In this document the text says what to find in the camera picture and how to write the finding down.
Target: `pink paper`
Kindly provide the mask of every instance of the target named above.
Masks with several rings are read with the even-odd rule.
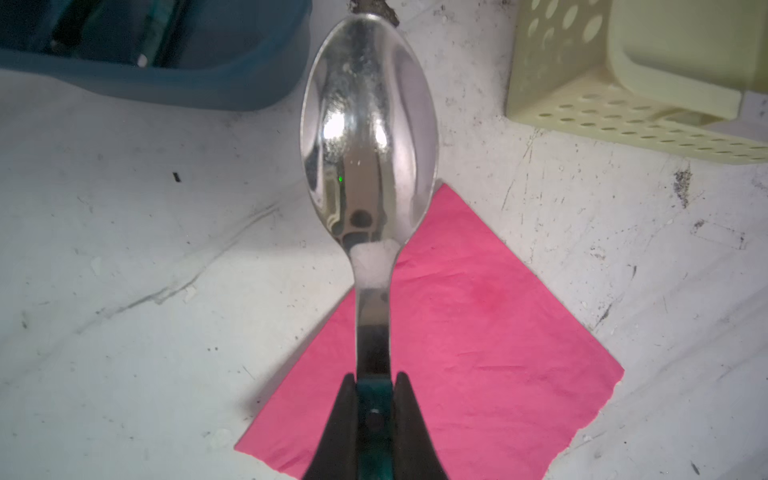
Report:
[[[539,480],[624,370],[449,187],[392,278],[392,369],[452,480]],[[236,445],[301,477],[355,368],[350,293]]]

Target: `white countertop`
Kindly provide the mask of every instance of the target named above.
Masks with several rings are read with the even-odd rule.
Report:
[[[512,123],[512,2],[390,5],[439,176],[627,370],[547,478],[768,475],[768,165]],[[345,13],[315,1],[313,51]],[[302,93],[196,111],[0,72],[0,478],[278,476],[232,446],[352,284]]]

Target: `blue plastic container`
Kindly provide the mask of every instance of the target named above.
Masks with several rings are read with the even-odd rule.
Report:
[[[20,35],[0,36],[0,68],[49,75],[113,97],[256,110],[283,98],[301,78],[311,9],[312,0],[191,0],[170,68],[24,51]]]

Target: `scratch mark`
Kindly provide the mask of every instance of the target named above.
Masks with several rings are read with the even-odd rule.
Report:
[[[587,444],[588,444],[589,442],[591,442],[592,440],[595,440],[595,439],[599,439],[599,438],[600,438],[601,436],[603,436],[603,435],[605,435],[605,432],[600,432],[600,433],[598,433],[597,435],[595,435],[594,437],[590,437],[589,435],[584,435],[584,441],[583,441],[582,443],[580,443],[580,444],[576,445],[574,448],[572,448],[572,449],[568,450],[567,452],[563,452],[563,453],[561,454],[561,456],[562,456],[562,457],[565,457],[566,455],[568,455],[568,454],[570,454],[570,453],[572,453],[572,452],[574,452],[574,451],[576,451],[576,450],[580,449],[580,448],[581,448],[581,447],[583,447],[584,445],[587,445]]]
[[[764,194],[768,195],[768,185],[765,185],[760,180],[757,180],[757,171],[755,170],[755,176],[752,177],[752,185],[759,188],[763,191]]]
[[[706,222],[699,220],[694,223],[693,228],[690,230],[691,235],[710,242],[719,243],[726,247],[731,247],[735,250],[744,250],[746,246],[744,244],[744,238],[746,234],[739,232],[733,228],[723,227],[716,223]]]
[[[77,333],[78,335],[81,335],[85,333],[87,330],[95,326],[99,326],[103,322],[110,320],[115,316],[120,315],[121,313],[125,313],[128,310],[132,310],[137,306],[143,305],[150,301],[155,302],[157,305],[162,305],[166,300],[173,298],[179,292],[183,292],[185,289],[189,288],[195,282],[197,282],[197,279],[199,279],[200,276],[203,273],[205,273],[205,271],[208,269],[209,266],[211,266],[216,260],[219,260],[222,255],[230,251],[235,245],[237,245],[240,242],[241,237],[245,234],[245,232],[248,229],[250,229],[253,225],[255,225],[260,220],[267,218],[268,216],[277,212],[277,210],[278,210],[277,204],[271,204],[265,209],[260,210],[260,212],[251,214],[250,221],[232,236],[232,240],[221,251],[219,251],[219,253],[217,253],[210,260],[208,260],[208,262],[205,263],[197,271],[197,273],[195,273],[192,276],[192,278],[187,282],[185,282],[182,286],[179,286],[178,288],[171,288],[170,286],[165,286],[156,292],[150,293],[149,295],[142,296],[140,299],[135,300],[129,303],[128,305],[119,306],[118,308],[113,309],[112,311],[109,311],[106,308],[102,308],[98,310],[98,316],[95,319],[91,320],[88,323],[85,323],[83,326],[77,328],[74,332]]]
[[[533,130],[533,134],[528,138],[528,145],[525,146],[525,152],[523,152],[522,158],[525,159],[525,155],[528,155],[528,163],[531,163],[531,158],[533,157],[533,142],[536,140],[536,135],[538,134],[539,129],[535,128]],[[504,195],[504,202],[502,203],[502,209],[500,211],[504,211],[504,207],[507,204],[507,199],[509,198],[509,193],[512,190],[512,186],[515,185],[515,179],[518,176],[518,170],[520,169],[520,163],[518,163],[518,166],[515,168],[515,173],[513,174],[512,182],[509,184],[509,187],[507,187],[507,193]]]
[[[507,204],[507,199],[509,198],[509,192],[512,190],[512,185],[515,184],[515,179],[512,179],[512,183],[509,184],[509,187],[507,188],[507,194],[504,196],[504,203],[502,203],[502,209],[500,211],[504,211],[504,207]]]
[[[616,300],[614,300],[613,302],[611,302],[610,305],[608,305],[608,308],[605,309],[603,316],[601,316],[598,322],[594,324],[594,329],[597,329],[600,326],[600,324],[603,323],[603,320],[608,318],[608,314],[611,313],[611,307],[614,305],[615,301]]]
[[[256,382],[256,379],[253,377],[253,375],[251,375],[251,374],[250,374],[250,372],[248,371],[248,369],[247,369],[247,368],[245,368],[245,365],[243,365],[243,370],[245,370],[245,373],[247,373],[247,374],[248,374],[248,376],[250,377],[250,379],[252,379],[254,382]]]

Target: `perforated basket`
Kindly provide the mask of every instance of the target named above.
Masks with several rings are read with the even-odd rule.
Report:
[[[768,161],[768,144],[706,129],[739,116],[742,91],[768,90],[767,15],[763,0],[526,0],[507,115],[721,163]]]

